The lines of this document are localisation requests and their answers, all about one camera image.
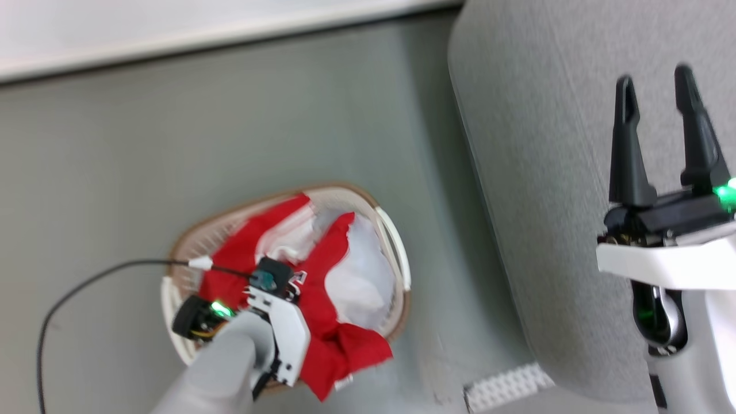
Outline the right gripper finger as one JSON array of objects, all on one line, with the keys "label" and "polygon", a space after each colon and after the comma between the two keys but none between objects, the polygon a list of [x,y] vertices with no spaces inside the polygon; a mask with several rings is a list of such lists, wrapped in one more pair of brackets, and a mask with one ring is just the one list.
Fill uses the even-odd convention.
[{"label": "right gripper finger", "polygon": [[628,208],[647,209],[657,201],[642,158],[637,126],[641,111],[633,78],[624,74],[615,86],[614,123],[609,172],[609,201]]},{"label": "right gripper finger", "polygon": [[683,186],[694,192],[712,193],[731,179],[725,157],[704,105],[696,78],[688,64],[678,64],[674,71],[676,107],[683,118]]}]

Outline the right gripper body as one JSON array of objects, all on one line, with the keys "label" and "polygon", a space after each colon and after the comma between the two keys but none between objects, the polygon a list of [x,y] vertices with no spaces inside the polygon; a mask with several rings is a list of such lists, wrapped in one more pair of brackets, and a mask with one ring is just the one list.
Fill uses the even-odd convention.
[{"label": "right gripper body", "polygon": [[610,210],[597,239],[600,272],[678,290],[734,289],[734,184],[690,188],[652,207]]}]

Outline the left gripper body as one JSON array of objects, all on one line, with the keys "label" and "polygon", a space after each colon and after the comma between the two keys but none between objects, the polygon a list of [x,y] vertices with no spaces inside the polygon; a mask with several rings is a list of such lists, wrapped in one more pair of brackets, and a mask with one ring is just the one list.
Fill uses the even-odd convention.
[{"label": "left gripper body", "polygon": [[269,375],[268,387],[294,387],[299,382],[311,333],[298,306],[272,293],[251,287],[247,292],[247,308],[235,312],[219,302],[208,302],[190,294],[181,296],[172,287],[172,343],[182,362],[191,365],[224,328],[236,328],[234,320],[253,313],[268,323],[263,340],[266,347],[263,366],[278,369]]}]

